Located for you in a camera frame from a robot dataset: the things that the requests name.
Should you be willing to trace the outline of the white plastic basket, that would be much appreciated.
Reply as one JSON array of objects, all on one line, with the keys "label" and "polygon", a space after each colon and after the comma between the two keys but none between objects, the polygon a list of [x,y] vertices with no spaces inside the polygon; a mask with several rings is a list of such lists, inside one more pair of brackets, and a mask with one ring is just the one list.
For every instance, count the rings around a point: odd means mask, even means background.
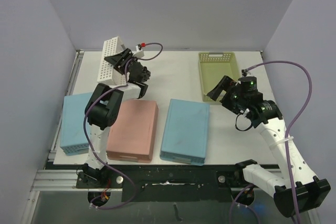
[{"label": "white plastic basket", "polygon": [[115,70],[113,65],[114,60],[111,58],[123,52],[125,49],[126,47],[119,36],[104,41],[97,76],[98,83],[103,83],[108,86],[126,85],[125,75]]}]

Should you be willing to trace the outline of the pink plastic basket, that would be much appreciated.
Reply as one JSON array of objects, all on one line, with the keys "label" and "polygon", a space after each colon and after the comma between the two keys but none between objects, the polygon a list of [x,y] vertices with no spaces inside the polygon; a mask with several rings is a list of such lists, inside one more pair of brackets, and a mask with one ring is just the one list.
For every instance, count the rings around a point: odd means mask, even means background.
[{"label": "pink plastic basket", "polygon": [[107,142],[107,158],[150,163],[153,158],[159,108],[155,101],[122,102]]}]

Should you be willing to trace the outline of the light blue plastic basket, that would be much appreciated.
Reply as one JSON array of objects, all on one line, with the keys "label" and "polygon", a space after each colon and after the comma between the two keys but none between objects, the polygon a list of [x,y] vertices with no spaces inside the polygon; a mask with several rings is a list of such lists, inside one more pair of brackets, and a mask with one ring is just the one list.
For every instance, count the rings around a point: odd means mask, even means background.
[{"label": "light blue plastic basket", "polygon": [[83,130],[85,108],[92,92],[68,95],[64,97],[60,148],[67,156],[83,154],[89,144]]}]

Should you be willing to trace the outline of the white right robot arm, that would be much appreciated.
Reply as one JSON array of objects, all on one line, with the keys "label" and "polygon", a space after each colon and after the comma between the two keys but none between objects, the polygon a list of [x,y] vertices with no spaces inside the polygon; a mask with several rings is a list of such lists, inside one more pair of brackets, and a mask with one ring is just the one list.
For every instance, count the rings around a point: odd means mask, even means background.
[{"label": "white right robot arm", "polygon": [[282,176],[262,168],[255,160],[235,166],[234,182],[241,187],[249,183],[270,195],[279,212],[289,218],[320,207],[331,190],[326,179],[319,179],[297,149],[293,137],[286,134],[282,113],[272,100],[265,100],[257,89],[254,76],[238,81],[223,76],[207,96],[237,116],[244,116],[264,139]]}]

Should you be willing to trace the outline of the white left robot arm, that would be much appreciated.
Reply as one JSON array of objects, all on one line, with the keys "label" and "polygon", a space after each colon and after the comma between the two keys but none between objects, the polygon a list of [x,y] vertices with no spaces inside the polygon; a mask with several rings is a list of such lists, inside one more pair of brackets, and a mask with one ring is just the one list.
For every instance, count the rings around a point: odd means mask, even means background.
[{"label": "white left robot arm", "polygon": [[138,49],[133,53],[129,48],[104,57],[118,74],[125,78],[125,84],[111,87],[97,84],[85,108],[83,130],[89,143],[88,158],[82,166],[83,179],[96,188],[105,185],[107,179],[106,149],[110,127],[116,122],[122,102],[142,98],[148,89],[145,83],[150,71],[139,61],[144,52]]}]

